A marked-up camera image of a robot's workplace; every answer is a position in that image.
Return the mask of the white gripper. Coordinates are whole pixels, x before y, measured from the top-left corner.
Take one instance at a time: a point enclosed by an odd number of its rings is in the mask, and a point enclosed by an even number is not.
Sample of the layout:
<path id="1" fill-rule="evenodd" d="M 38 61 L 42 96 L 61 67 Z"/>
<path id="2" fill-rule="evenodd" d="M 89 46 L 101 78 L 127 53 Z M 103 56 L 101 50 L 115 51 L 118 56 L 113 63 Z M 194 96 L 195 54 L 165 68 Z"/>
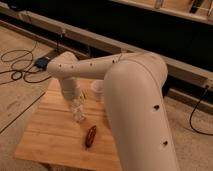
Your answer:
<path id="1" fill-rule="evenodd" d="M 78 99 L 80 97 L 80 85 L 75 78 L 60 81 L 61 92 L 66 100 Z"/>

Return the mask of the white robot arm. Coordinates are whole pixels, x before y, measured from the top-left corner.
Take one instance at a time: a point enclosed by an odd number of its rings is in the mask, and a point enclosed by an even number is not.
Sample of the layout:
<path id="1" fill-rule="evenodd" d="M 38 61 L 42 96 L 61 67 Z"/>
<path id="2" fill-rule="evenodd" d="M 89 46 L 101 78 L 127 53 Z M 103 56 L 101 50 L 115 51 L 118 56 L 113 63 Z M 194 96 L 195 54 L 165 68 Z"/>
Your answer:
<path id="1" fill-rule="evenodd" d="M 79 60 L 64 52 L 47 64 L 62 94 L 77 94 L 73 78 L 99 79 L 123 171 L 180 171 L 162 88 L 168 69 L 155 53 L 123 53 Z"/>

